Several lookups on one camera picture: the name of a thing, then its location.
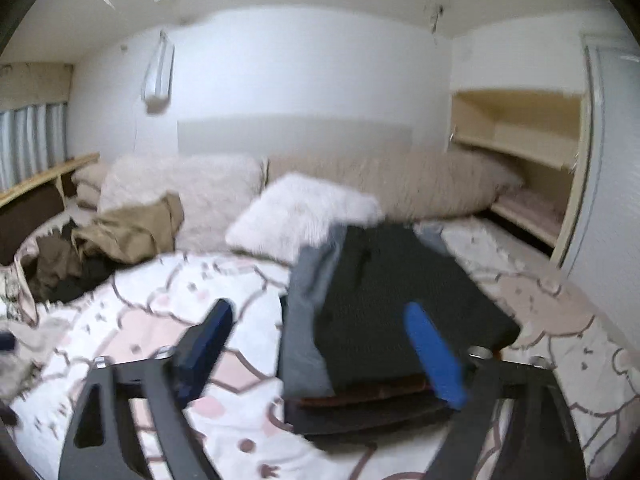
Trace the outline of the black grey garment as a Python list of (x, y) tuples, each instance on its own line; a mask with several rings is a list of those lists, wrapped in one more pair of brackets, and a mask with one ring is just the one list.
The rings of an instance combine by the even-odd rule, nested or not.
[(498, 352), (521, 331), (454, 256), (423, 243), (414, 229), (332, 226), (323, 244), (300, 248), (281, 299), (285, 399), (425, 376), (405, 331), (410, 302), (422, 306), (454, 352)]

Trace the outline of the stack of dark folded clothes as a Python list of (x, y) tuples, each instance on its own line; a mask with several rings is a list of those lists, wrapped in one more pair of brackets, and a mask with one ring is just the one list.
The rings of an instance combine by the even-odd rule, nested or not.
[(372, 382), (334, 396), (283, 401), (284, 422), (309, 440), (356, 437), (415, 422), (431, 425), (453, 414), (423, 375)]

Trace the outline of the pink bear print bedsheet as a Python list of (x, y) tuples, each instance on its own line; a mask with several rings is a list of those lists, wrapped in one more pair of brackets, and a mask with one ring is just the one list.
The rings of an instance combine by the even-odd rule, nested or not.
[[(431, 264), (418, 266), (426, 284), (456, 284), (466, 274), (520, 326), (501, 355), (520, 363), (545, 360), (559, 378), (577, 429), (586, 475), (604, 478), (639, 429), (639, 372), (580, 292), (532, 269), (486, 222), (426, 222), (414, 239)], [(329, 368), (350, 364), (362, 337), (380, 318), (376, 304), (314, 341), (314, 318), (326, 293), (333, 256), (304, 270), (232, 256), (175, 254), (116, 273), (94, 292), (53, 311), (70, 323), (41, 373), (12, 402), (12, 437), (42, 478), (53, 479), (89, 362), (100, 353), (118, 362), (172, 344), (219, 298), (232, 301), (240, 324), (231, 333), (204, 399), (188, 409), (207, 455), (227, 479), (410, 479), (436, 448), (437, 429), (382, 437), (378, 449), (346, 445), (318, 451), (288, 430), (283, 405), (337, 406)]]

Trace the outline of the olive tan garment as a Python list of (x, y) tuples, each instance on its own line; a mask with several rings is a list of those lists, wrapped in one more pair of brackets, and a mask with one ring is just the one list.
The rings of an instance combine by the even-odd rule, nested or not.
[(88, 226), (73, 229), (72, 243), (81, 259), (103, 256), (134, 266), (173, 252), (183, 220), (179, 195), (166, 193), (154, 203), (98, 214)]

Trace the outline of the white fluffy pillow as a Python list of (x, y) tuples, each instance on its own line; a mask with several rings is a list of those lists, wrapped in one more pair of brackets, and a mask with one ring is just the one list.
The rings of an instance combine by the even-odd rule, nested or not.
[(224, 240), (237, 252), (292, 264), (300, 248), (320, 246), (335, 223), (366, 228), (384, 218), (378, 199), (370, 194), (290, 172), (267, 185)]

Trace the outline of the dark brown garment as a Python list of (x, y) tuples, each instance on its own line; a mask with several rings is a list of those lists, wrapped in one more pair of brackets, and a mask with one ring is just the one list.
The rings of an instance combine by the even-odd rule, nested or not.
[(68, 302), (84, 296), (86, 292), (105, 282), (122, 265), (107, 256), (80, 258), (72, 243), (74, 220), (61, 229), (36, 239), (38, 255), (23, 264), (27, 284), (35, 302)]

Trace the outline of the pink quilted pillow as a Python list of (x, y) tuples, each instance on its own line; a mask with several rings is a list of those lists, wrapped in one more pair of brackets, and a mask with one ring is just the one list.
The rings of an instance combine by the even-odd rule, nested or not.
[(101, 186), (98, 211), (180, 197), (183, 224), (176, 248), (224, 252), (229, 226), (262, 192), (266, 162), (241, 154), (134, 156), (117, 159)]

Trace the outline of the beige sweatshirt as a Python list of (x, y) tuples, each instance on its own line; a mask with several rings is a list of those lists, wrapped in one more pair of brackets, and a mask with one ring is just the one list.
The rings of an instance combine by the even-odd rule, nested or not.
[(9, 404), (47, 364), (54, 348), (70, 329), (62, 318), (48, 318), (37, 327), (2, 320), (2, 333), (15, 337), (15, 348), (1, 352), (1, 400)]

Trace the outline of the long beige bolster blanket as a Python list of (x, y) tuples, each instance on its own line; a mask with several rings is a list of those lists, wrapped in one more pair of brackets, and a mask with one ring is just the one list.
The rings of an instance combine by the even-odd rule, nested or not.
[(481, 151), (415, 150), (373, 155), (273, 156), (267, 181), (297, 172), (371, 194), (390, 221), (469, 216), (525, 179), (508, 160)]

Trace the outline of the white slatted closet door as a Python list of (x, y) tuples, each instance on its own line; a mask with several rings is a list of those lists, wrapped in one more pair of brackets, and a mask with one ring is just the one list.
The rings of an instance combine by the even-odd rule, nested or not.
[(639, 324), (639, 48), (591, 37), (586, 187), (563, 263), (613, 323)]

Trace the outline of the grey headboard panel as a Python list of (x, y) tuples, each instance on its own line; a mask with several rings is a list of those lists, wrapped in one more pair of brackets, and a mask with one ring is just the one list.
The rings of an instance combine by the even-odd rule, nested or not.
[(181, 155), (371, 155), (408, 152), (412, 129), (364, 119), (231, 115), (179, 122)]

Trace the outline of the wooden side ledge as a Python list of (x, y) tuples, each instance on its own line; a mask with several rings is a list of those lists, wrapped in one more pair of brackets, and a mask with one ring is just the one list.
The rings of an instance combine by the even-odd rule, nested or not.
[(8, 206), (10, 203), (14, 202), (14, 200), (18, 200), (23, 195), (32, 192), (35, 188), (40, 188), (40, 186), (52, 183), (58, 191), (58, 195), (61, 197), (63, 208), (66, 208), (66, 195), (62, 183), (62, 177), (64, 174), (72, 174), (75, 170), (83, 166), (94, 164), (99, 159), (99, 153), (85, 154), (66, 160), (66, 162), (40, 172), (40, 174), (35, 174), (33, 177), (24, 180), (13, 188), (9, 188), (6, 192), (3, 192), (1, 194), (0, 207), (3, 208)]

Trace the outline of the cream wooden shelf unit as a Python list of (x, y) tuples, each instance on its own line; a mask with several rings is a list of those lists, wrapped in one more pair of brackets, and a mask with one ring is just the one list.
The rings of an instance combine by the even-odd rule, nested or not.
[(551, 90), (461, 90), (451, 96), (449, 142), (505, 158), (524, 179), (490, 207), (562, 266), (584, 197), (591, 99)]

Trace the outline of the striped grey curtain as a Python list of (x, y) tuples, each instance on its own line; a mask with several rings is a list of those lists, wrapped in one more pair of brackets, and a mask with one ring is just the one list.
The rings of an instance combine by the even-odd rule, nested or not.
[(1, 191), (65, 162), (66, 132), (66, 103), (2, 112)]

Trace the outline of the white wall air conditioner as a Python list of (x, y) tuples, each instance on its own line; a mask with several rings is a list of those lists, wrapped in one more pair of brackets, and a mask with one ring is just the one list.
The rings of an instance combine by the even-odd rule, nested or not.
[(175, 45), (167, 32), (161, 30), (158, 44), (144, 74), (141, 91), (142, 102), (150, 115), (160, 114), (168, 107), (174, 57)]

